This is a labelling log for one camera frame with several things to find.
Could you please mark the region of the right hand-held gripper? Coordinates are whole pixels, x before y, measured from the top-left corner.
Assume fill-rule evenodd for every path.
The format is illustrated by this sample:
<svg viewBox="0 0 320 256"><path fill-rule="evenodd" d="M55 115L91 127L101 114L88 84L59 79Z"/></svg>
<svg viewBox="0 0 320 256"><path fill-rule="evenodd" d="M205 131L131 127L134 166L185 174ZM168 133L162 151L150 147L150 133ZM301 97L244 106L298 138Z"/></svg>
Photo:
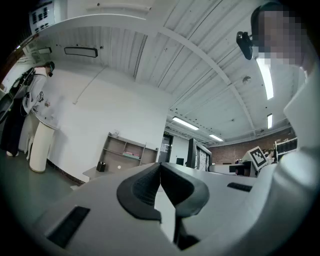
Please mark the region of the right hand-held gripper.
<svg viewBox="0 0 320 256"><path fill-rule="evenodd" d="M241 160L248 169L249 176L252 178L256 178L260 170L267 165L267 159L260 147L254 147L248 150Z"/></svg>

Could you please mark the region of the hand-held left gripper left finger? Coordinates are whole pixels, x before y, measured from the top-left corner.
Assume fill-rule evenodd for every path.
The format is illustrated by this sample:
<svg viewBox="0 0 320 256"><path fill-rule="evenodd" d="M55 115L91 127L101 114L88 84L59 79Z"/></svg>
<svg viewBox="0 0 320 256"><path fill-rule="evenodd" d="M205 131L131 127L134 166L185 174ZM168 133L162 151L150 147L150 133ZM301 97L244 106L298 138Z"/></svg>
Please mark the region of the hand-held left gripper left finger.
<svg viewBox="0 0 320 256"><path fill-rule="evenodd" d="M160 164L154 163L123 180L116 191L117 200L136 219L161 221L161 213L155 209L160 184Z"/></svg>

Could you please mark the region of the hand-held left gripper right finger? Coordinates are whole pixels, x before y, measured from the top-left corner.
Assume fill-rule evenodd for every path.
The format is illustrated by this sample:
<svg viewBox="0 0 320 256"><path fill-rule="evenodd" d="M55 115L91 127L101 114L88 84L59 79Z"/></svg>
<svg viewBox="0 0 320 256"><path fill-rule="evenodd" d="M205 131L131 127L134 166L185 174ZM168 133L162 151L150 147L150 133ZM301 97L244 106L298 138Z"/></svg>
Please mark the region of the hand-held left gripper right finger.
<svg viewBox="0 0 320 256"><path fill-rule="evenodd" d="M203 181L168 163L160 165L160 184L180 218L197 215L210 198Z"/></svg>

